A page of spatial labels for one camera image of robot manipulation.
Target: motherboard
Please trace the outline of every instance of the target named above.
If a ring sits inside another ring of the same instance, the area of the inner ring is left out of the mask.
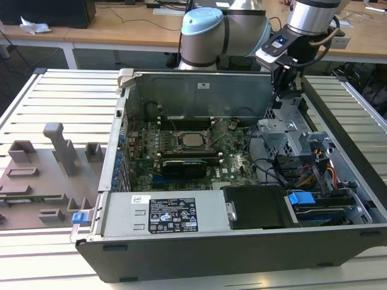
[[[125,153],[132,192],[218,190],[258,184],[239,120],[129,119]]]

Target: open computer chassis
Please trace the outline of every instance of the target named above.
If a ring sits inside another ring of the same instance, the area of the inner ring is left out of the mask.
[[[99,277],[337,266],[385,242],[385,183],[303,84],[273,104],[266,74],[133,71],[76,242]]]

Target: computer case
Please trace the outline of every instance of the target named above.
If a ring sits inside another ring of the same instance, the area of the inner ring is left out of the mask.
[[[22,16],[49,26],[88,28],[95,14],[93,0],[0,0],[0,20],[4,25],[20,24]]]

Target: power supply label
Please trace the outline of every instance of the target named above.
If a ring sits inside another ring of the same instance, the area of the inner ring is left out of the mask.
[[[198,231],[198,217],[194,198],[149,200],[151,234],[187,233]]]

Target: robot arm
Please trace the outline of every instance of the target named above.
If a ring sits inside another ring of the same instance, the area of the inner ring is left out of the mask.
[[[340,2],[293,0],[287,25],[256,52],[257,61],[272,72],[275,97],[299,91],[299,85],[294,86],[293,80],[302,75],[305,67],[327,54],[332,38],[340,29],[340,22],[334,15]],[[333,30],[330,28],[332,19],[336,23]],[[315,58],[321,45],[325,50]]]
[[[215,8],[188,12],[181,29],[179,69],[216,69],[221,55],[249,56],[270,37],[261,0],[235,0],[224,16]]]

